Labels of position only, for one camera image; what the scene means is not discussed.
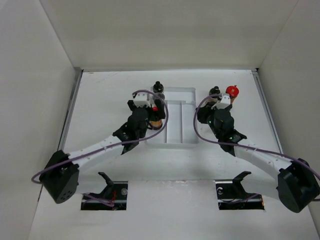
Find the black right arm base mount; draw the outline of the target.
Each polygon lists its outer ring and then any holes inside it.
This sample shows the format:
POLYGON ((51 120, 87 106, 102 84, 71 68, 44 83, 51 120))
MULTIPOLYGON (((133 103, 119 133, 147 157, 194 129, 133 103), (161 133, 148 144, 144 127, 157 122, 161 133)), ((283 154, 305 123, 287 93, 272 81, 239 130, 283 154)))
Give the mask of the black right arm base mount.
POLYGON ((217 199, 227 204, 244 203, 250 199, 258 197, 258 193, 246 192, 242 181, 250 171, 243 171, 233 179, 222 179, 215 182, 217 199))

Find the clear lid salt grinder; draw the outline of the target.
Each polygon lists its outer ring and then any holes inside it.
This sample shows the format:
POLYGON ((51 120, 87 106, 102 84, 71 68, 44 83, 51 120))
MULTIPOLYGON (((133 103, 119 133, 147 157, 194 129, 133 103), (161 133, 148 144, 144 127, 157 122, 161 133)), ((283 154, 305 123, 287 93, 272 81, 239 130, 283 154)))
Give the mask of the clear lid salt grinder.
POLYGON ((165 95, 162 92, 155 92, 153 94, 152 100, 155 104, 163 104, 165 100, 165 95))

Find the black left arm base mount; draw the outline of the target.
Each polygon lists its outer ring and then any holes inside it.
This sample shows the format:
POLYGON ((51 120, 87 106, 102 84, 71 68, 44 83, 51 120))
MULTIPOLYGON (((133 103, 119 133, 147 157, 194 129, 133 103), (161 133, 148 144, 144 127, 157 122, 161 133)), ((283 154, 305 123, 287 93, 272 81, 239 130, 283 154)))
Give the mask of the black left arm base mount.
POLYGON ((115 184, 104 172, 100 171, 98 172, 98 174, 105 180, 106 187, 100 193, 90 192, 84 193, 83 195, 86 196, 89 200, 95 200, 108 207, 113 207, 114 201, 112 199, 107 199, 107 197, 113 192, 115 184))

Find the black knob pepper grinder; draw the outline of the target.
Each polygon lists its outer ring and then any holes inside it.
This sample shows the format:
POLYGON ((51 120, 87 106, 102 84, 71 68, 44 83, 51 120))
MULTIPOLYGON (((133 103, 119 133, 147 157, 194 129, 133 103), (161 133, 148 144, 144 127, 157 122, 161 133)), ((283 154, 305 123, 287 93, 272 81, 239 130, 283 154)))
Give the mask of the black knob pepper grinder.
POLYGON ((218 86, 215 86, 210 89, 209 91, 210 98, 208 99, 208 102, 214 102, 217 103, 221 100, 221 91, 218 86))

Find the red cap sauce bottle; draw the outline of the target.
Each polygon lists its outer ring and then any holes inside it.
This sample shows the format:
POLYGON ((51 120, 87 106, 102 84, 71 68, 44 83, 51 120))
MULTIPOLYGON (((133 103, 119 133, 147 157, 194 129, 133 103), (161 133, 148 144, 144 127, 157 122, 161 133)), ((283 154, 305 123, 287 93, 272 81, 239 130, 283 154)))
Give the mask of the red cap sauce bottle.
POLYGON ((240 90, 237 85, 230 85, 226 88, 225 93, 230 97, 230 103, 233 104, 235 99, 238 97, 240 90))

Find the red cap sauce jar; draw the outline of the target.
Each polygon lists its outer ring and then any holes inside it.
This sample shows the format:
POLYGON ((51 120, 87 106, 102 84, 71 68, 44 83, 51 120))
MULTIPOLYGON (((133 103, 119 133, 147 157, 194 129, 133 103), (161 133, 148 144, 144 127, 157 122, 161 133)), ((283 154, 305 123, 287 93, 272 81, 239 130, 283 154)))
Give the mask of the red cap sauce jar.
POLYGON ((155 119, 154 112, 153 112, 153 107, 151 108, 152 109, 152 112, 151 112, 152 115, 151 115, 150 120, 149 120, 149 127, 148 128, 150 130, 160 130, 161 127, 163 126, 163 120, 162 119, 155 119))

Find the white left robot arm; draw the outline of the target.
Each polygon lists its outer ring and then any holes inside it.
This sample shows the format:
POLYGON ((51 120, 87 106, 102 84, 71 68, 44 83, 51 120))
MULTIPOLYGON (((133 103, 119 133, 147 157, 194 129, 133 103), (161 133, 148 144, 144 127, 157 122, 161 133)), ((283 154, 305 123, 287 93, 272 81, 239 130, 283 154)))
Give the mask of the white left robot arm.
POLYGON ((56 151, 36 175, 38 183, 56 204, 66 202, 76 193, 82 171, 133 150, 140 142, 148 140, 146 133, 151 122, 166 120, 169 113, 165 102, 158 97, 154 100, 129 100, 127 103, 131 115, 109 137, 71 153, 56 151))

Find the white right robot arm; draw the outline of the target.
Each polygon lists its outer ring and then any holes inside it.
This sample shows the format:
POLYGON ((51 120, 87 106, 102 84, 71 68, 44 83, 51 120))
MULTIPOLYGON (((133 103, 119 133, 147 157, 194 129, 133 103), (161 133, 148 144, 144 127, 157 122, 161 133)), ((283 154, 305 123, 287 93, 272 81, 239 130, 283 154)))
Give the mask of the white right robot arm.
POLYGON ((283 153, 258 148, 234 127, 228 109, 218 109, 211 103, 198 107, 194 123, 206 124, 216 137, 215 144, 233 157, 243 159, 271 176, 275 185, 269 194, 294 213, 320 200, 320 175, 307 161, 283 153))

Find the black knob salt grinder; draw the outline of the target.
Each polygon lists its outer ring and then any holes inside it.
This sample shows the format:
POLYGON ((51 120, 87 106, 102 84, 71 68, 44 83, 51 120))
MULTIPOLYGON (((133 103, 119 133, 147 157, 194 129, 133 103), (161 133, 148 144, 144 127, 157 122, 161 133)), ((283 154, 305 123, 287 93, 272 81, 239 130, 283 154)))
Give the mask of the black knob salt grinder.
POLYGON ((156 81, 154 85, 151 88, 153 93, 163 93, 164 92, 164 86, 160 81, 156 81))

